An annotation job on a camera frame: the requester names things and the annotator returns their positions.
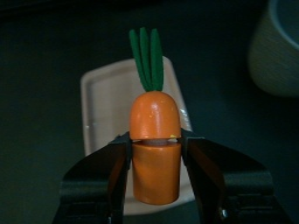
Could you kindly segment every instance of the green carrot top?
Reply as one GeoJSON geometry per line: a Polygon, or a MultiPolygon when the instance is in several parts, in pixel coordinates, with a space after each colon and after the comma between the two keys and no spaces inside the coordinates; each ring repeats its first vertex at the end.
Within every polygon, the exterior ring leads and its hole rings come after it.
{"type": "Polygon", "coordinates": [[[130,40],[145,91],[163,91],[165,60],[158,30],[153,29],[151,39],[149,38],[146,28],[141,29],[141,37],[138,37],[137,31],[131,30],[130,40]]]}

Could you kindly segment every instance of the mug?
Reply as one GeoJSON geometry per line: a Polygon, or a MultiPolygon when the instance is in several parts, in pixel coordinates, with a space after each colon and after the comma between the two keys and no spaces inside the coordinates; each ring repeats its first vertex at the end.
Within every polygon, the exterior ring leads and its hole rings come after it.
{"type": "Polygon", "coordinates": [[[299,97],[299,0],[270,0],[253,38],[249,71],[271,95],[299,97]]]}

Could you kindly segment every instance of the dark background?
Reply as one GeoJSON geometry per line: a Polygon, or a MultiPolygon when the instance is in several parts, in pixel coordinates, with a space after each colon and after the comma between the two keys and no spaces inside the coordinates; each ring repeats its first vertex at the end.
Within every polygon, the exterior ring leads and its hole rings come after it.
{"type": "MultiPolygon", "coordinates": [[[[266,0],[2,1],[0,224],[51,223],[62,177],[85,157],[81,77],[133,57],[129,31],[158,28],[194,131],[271,171],[299,223],[298,99],[258,89],[249,47],[266,0]]],[[[195,204],[126,223],[197,223],[195,204]]]]}

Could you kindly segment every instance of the white tray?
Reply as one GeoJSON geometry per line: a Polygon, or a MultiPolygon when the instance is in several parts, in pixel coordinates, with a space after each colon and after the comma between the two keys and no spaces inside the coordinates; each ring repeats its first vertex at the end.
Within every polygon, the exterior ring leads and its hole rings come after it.
{"type": "MultiPolygon", "coordinates": [[[[182,127],[193,130],[173,63],[163,58],[163,91],[177,101],[182,127]]],[[[137,73],[134,59],[119,61],[87,72],[81,81],[83,134],[86,155],[109,144],[129,131],[129,115],[135,98],[145,92],[137,73]]],[[[182,164],[181,198],[170,205],[150,206],[135,200],[133,171],[129,172],[126,190],[126,214],[150,214],[194,200],[186,167],[182,164]]]]}

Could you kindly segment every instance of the wooden toy carrot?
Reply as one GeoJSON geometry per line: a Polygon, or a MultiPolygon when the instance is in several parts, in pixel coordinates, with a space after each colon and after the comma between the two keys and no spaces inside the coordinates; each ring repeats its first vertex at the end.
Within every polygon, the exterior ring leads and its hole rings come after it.
{"type": "Polygon", "coordinates": [[[177,201],[181,189],[182,136],[179,110],[165,92],[165,62],[158,30],[130,32],[137,69],[145,93],[135,99],[130,116],[130,137],[134,140],[135,198],[153,205],[177,201]]]}

